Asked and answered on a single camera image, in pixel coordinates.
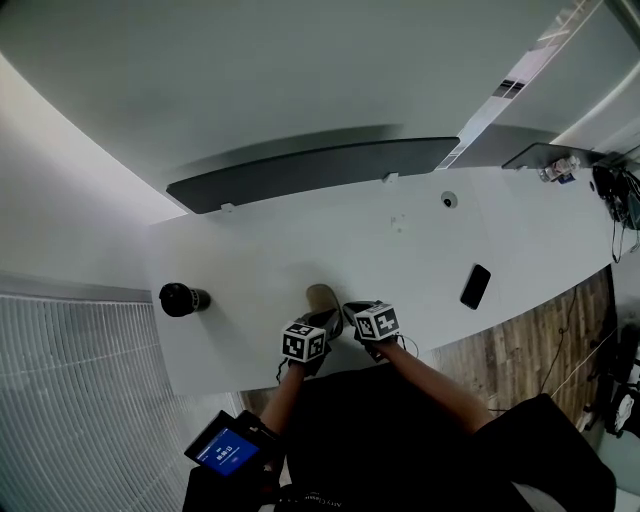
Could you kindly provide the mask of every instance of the wrist-mounted screen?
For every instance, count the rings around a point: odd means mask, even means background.
[[[280,437],[248,411],[233,418],[221,411],[184,454],[218,477],[252,479],[280,452]]]

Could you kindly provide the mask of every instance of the smartphone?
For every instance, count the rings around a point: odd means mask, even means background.
[[[474,265],[469,280],[467,281],[467,286],[464,287],[464,291],[460,297],[460,302],[471,309],[478,309],[478,304],[480,304],[482,300],[490,278],[491,272],[482,265]]]

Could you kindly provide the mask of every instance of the black mug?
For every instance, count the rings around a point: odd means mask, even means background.
[[[160,303],[167,315],[181,317],[207,309],[211,304],[211,296],[199,288],[167,283],[160,290]]]

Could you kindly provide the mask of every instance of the wooden floor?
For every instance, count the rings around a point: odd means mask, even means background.
[[[552,395],[571,372],[592,353],[591,341],[599,342],[615,327],[613,296],[608,269],[575,288],[507,322],[444,347],[420,354],[430,366],[452,377],[483,399],[489,408],[506,410],[540,392],[564,335],[558,359],[544,391]],[[553,397],[576,424],[584,405],[593,401],[596,382],[587,382],[596,357],[580,367]],[[272,390],[241,394],[244,405],[260,414]]]

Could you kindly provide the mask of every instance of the blue display screen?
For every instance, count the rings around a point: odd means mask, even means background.
[[[213,438],[196,459],[222,476],[228,476],[258,451],[249,441],[224,428]]]

